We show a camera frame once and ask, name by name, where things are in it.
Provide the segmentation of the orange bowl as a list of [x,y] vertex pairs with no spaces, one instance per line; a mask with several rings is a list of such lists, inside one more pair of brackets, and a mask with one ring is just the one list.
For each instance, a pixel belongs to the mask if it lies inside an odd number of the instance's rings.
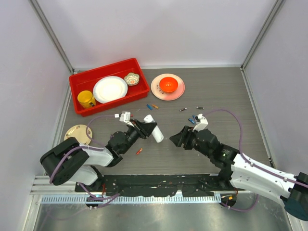
[[166,93],[175,92],[178,89],[178,82],[173,77],[164,77],[159,81],[159,88]]

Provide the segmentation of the small flower-shaped bowl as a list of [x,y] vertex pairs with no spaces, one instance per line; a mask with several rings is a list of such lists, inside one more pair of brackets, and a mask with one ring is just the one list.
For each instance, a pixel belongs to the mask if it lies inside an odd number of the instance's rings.
[[126,82],[126,84],[128,86],[135,86],[139,83],[140,80],[140,76],[138,74],[135,73],[128,73],[125,77],[124,77],[124,81]]

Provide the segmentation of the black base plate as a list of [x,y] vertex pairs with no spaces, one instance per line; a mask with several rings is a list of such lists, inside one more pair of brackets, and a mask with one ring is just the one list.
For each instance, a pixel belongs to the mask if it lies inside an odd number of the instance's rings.
[[119,194],[126,197],[173,197],[178,190],[183,197],[213,195],[216,191],[234,191],[227,180],[210,174],[177,175],[104,175],[98,182],[85,186],[91,192]]

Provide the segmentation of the red plastic bin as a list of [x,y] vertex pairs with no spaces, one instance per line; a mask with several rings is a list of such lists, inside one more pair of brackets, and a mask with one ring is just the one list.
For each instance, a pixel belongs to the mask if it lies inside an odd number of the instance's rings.
[[[84,71],[69,77],[75,113],[83,117],[148,96],[149,84],[136,58]],[[90,91],[96,105],[84,108],[77,97]]]

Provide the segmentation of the yellow mug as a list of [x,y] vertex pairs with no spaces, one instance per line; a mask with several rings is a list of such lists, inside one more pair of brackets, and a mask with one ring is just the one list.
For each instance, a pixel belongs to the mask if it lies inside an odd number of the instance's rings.
[[85,109],[94,107],[96,105],[94,95],[89,90],[81,91],[77,96],[77,100],[79,104]]

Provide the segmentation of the pink plate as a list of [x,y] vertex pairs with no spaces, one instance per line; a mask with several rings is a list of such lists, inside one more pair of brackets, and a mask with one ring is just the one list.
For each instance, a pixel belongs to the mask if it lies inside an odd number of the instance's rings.
[[[159,88],[159,82],[164,77],[172,77],[172,78],[177,80],[178,88],[174,92],[166,93],[166,92],[163,92]],[[173,101],[173,100],[176,100],[183,95],[183,93],[185,92],[185,84],[184,84],[184,81],[177,75],[161,74],[161,75],[158,75],[157,77],[155,77],[153,79],[153,81],[151,82],[151,91],[152,91],[152,93],[155,97],[157,97],[157,98],[159,98],[163,101]]]

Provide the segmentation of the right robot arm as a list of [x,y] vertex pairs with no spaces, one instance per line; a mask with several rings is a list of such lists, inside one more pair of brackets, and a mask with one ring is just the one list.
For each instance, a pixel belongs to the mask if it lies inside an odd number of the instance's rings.
[[193,130],[185,126],[170,141],[185,150],[195,149],[220,168],[218,186],[254,192],[284,206],[297,219],[308,219],[308,176],[286,173],[262,164],[239,150],[220,143],[208,129]]

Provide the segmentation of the cream floral plate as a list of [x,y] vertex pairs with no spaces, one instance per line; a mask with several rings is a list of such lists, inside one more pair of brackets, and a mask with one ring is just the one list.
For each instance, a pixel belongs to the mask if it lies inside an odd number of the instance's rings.
[[74,137],[80,144],[89,145],[92,138],[92,130],[86,125],[74,125],[64,135],[64,141]]

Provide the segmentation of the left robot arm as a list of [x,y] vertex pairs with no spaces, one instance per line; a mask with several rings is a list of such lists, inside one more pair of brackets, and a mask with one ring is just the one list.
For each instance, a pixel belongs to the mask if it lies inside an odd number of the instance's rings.
[[157,127],[156,122],[136,119],[130,123],[126,132],[115,132],[105,147],[84,146],[71,137],[46,152],[40,163],[50,177],[50,184],[59,186],[73,181],[92,192],[99,191],[104,179],[96,166],[114,167],[139,138],[148,138]]

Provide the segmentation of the white paper plate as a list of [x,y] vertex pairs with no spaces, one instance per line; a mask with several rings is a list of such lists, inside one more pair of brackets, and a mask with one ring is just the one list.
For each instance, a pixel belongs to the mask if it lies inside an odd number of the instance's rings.
[[124,79],[117,76],[104,77],[99,80],[93,88],[96,101],[108,103],[126,96],[128,85]]

